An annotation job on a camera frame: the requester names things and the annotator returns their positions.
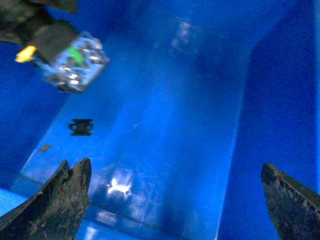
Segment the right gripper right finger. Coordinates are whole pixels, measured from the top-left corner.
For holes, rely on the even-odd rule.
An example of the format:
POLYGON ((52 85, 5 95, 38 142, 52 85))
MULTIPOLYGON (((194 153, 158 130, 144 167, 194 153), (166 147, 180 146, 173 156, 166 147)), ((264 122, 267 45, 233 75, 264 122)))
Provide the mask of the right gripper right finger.
POLYGON ((261 170, 266 206, 280 240, 320 238, 320 195, 271 163, 261 170))

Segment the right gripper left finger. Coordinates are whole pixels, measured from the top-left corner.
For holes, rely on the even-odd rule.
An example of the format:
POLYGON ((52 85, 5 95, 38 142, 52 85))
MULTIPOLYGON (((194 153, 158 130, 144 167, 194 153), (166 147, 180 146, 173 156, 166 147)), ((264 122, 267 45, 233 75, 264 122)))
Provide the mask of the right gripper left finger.
POLYGON ((2 240, 74 240, 89 205, 89 158, 56 172, 29 199, 0 218, 2 240))

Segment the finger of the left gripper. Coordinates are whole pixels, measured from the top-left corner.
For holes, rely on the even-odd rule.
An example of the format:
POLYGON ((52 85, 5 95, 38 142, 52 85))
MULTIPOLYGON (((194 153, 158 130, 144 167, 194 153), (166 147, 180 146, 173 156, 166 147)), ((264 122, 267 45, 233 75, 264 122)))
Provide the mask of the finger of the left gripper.
POLYGON ((24 46, 55 22, 46 7, 75 14, 77 6, 76 0, 2 0, 0 42, 24 46))

